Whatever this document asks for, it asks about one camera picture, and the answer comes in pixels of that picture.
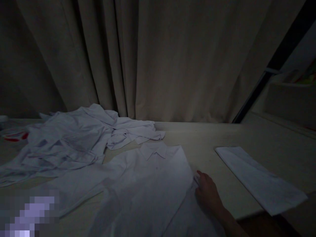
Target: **human hand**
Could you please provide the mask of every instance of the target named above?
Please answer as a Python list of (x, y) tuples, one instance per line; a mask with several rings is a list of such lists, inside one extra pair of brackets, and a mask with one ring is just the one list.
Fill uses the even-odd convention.
[(195, 190), (196, 197), (208, 211), (216, 218), (219, 218), (225, 212), (225, 208), (217, 192), (216, 185), (207, 174), (201, 171), (197, 171), (197, 173), (200, 175), (200, 182), (199, 187)]

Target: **white fabric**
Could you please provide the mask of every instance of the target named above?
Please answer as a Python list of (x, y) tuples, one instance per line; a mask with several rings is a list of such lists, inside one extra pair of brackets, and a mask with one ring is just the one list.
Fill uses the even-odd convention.
[(154, 122), (120, 118), (117, 112), (93, 104), (76, 111), (43, 116), (43, 124), (28, 127), (28, 145), (0, 167), (0, 187), (31, 177), (58, 177), (93, 163), (102, 163), (104, 149), (118, 149), (136, 140), (160, 140)]
[(96, 163), (68, 172), (31, 190), (35, 193), (39, 190), (58, 190), (59, 217), (62, 217), (85, 200), (102, 192), (104, 184), (115, 182), (123, 172), (123, 166)]
[(200, 209), (192, 181), (182, 147), (158, 142), (33, 190), (58, 190), (60, 216), (104, 190), (89, 236), (225, 236), (220, 224)]
[(215, 150), (271, 216), (296, 207), (307, 199), (304, 192), (270, 173), (241, 147), (219, 147)]

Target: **curtain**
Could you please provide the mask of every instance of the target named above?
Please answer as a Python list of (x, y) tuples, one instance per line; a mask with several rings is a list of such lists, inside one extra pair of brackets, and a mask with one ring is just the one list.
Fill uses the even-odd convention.
[(0, 3), (0, 114), (231, 122), (304, 0)]

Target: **shirt collar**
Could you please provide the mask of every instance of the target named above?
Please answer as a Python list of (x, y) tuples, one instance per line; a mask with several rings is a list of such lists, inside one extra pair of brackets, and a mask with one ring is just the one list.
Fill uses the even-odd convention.
[(148, 160), (153, 153), (157, 153), (165, 159), (167, 153), (167, 146), (164, 142), (144, 143), (140, 148), (140, 152), (146, 160)]

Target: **hand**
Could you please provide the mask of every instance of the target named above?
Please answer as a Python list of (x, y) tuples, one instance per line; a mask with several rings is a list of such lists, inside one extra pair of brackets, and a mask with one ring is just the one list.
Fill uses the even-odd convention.
[(207, 174), (201, 171), (197, 171), (197, 173), (200, 175), (200, 184), (195, 190), (197, 199), (216, 218), (219, 218), (225, 211), (225, 208), (217, 192), (216, 185)]
[(195, 190), (198, 201), (222, 224), (227, 236), (249, 237), (232, 214), (223, 206), (216, 185), (210, 176), (201, 171), (197, 172), (200, 175), (200, 186)]

